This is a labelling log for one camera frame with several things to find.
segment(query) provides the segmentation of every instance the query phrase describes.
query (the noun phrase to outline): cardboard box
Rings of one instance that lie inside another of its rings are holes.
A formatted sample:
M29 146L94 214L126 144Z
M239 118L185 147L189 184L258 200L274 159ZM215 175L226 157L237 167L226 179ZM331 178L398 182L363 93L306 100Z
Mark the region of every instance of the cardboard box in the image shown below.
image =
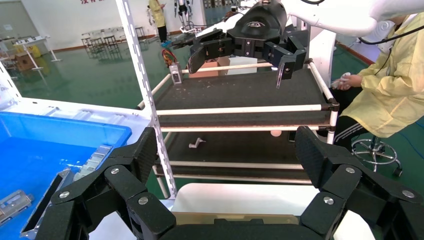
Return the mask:
M30 56L26 52L21 52L12 57L16 61L17 69L19 71L26 71L32 68L35 68L33 61L31 61Z
M228 56L218 57L216 61L205 62L201 69L204 68L214 68L214 67L223 67L230 65L230 58ZM227 75L228 70L215 70L215 71L201 71L193 74L188 74L189 78L203 78L203 77L216 77L216 76L225 76Z

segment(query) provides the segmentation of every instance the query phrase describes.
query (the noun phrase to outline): person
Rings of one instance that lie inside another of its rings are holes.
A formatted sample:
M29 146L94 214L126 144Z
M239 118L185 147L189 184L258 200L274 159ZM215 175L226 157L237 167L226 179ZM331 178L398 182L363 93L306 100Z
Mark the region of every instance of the person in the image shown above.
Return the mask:
M424 12L391 19L388 38L424 25ZM424 116L424 30L394 40L387 53L331 89L340 103L334 144L352 150L365 133L388 138Z
M157 31L159 33L159 39L162 47L166 47L170 41L167 40L167 26L165 24L164 7L165 4L159 4L158 0L149 0L148 5L151 9L151 13L156 23Z

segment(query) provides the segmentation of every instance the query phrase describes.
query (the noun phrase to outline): robotic hand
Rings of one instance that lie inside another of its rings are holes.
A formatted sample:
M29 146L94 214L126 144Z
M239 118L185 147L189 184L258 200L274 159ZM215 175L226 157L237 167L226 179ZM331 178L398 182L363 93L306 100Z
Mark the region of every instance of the robotic hand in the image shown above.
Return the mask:
M258 2L232 29L215 29L194 38L188 71L195 73L206 60L229 55L264 59L278 67L279 88L281 80L290 79L293 71L303 67L306 57L305 46L295 35L283 37L286 22L286 11L279 2Z

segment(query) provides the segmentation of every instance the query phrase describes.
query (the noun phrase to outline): perforated metal post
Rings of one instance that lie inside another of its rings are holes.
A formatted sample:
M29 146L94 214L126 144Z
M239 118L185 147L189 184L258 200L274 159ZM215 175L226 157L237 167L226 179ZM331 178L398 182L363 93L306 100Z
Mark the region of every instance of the perforated metal post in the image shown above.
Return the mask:
M175 199L177 196L177 186L175 185L174 176L171 170L170 160L168 158L167 149L165 148L164 138L162 137L161 126L159 125L158 115L156 113L155 103L153 101L152 91L149 85L145 64L138 37L135 31L133 17L131 15L130 3L128 0L116 0L120 20L122 22L125 37L128 42L129 52L131 54L132 63L134 64L135 74L140 85L141 95L145 103L143 111L149 111L151 114L150 126L154 127L157 140L157 152L160 157L160 163L166 178L166 184L169 189L170 199Z

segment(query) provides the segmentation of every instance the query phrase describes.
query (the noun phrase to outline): white metal frame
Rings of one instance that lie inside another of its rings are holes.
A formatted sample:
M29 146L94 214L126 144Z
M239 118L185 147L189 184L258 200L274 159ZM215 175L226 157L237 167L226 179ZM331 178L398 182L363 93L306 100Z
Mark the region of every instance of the white metal frame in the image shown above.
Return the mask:
M175 184L174 176L172 174L167 149L165 147L164 138L162 136L161 126L158 121L158 115L156 113L156 107L153 101L153 95L150 88L149 79L145 69L139 40L136 35L134 20L131 15L130 3L128 0L116 0L116 5L118 7L119 17L121 19L123 30L125 32L128 47L130 49L129 52L131 54L135 74L140 85L141 95L145 102L145 108L143 112L150 113L150 126L154 128L154 131L156 133L157 153L159 154L160 163L162 165L166 184L170 193L170 198L175 199L175 197L177 196L177 186Z
M246 65L235 65L235 66L218 66L218 67L206 67L200 68L198 72L208 71L219 71L219 70L231 70L231 69L247 69L247 68L263 68L272 66L270 63L257 63L257 64L246 64ZM327 87L327 83L323 80L317 67L313 62L308 64L311 69L312 75L315 78L318 86L322 89L325 98L327 100L332 99L333 95ZM182 73L188 73L188 70L182 70ZM166 82L171 78L168 74L160 81L160 83L153 89L152 93L155 94ZM140 108L144 106L144 101L138 104ZM198 108L198 109L174 109L174 110L157 110L157 115L206 115L206 114L234 114L234 113L275 113L275 112L302 112L302 111L321 111L322 106L320 104L311 105L286 105L286 106L251 106L251 107L224 107L224 108ZM337 111L331 111L330 123L331 127L336 126L338 117ZM163 127L164 132L247 132L247 131L296 131L300 125L280 125L280 126L249 126L249 127ZM320 125L308 125L311 130L319 130ZM328 132L327 143L333 144L334 131Z
M207 67L200 68L198 72L208 72L208 71L220 71L220 70L230 70L230 69L247 69L247 68L261 68L261 67L271 67L270 63L257 63L257 64L246 64L246 65L235 65L235 66L218 66L218 67ZM308 64L308 67L311 69L312 75L315 78L320 89L322 89L325 98L327 100L334 98L332 93L327 87L327 83L321 77L317 67L313 62ZM188 70L182 70L183 74L188 73ZM155 94L161 87L163 87L167 81L171 78L171 75L168 74L163 78L162 81L152 90L152 94ZM141 101L138 105L142 108L145 105L144 101ZM314 105L292 105L292 106L263 106L263 107L226 107L226 108L201 108L201 109L177 109L177 110L158 110L156 111L157 115L194 115L194 114L228 114L228 113L271 113L271 112L299 112L299 111L321 111L322 106L320 104ZM331 111L330 115L330 126L332 129L336 126L336 121L338 117L337 111ZM168 135L165 138L165 143L171 137L172 132L247 132L247 131L272 131L272 130L281 130L281 131L296 131L300 125L290 125L290 126L252 126L252 127L164 127L163 131L168 132ZM319 130L319 125L309 125L311 130ZM327 143L333 144L334 141L334 131L328 131ZM265 168L265 169L285 169L285 170L300 170L303 169L300 164L262 164L262 163L232 163L232 162L185 162L185 161L169 161L170 166L191 166L191 167L221 167L221 168ZM162 190L162 193L167 197L167 191L164 187L164 183L160 176L158 176L157 167L153 167L154 174L156 176L157 182ZM262 178L251 178L251 177L232 177L232 176L192 176L192 175L183 175L175 174L174 178L187 178L187 179L211 179L211 180L229 180L229 181L256 181L256 182L268 182L268 183L284 183L284 184L310 184L308 180L298 180L298 179L262 179Z

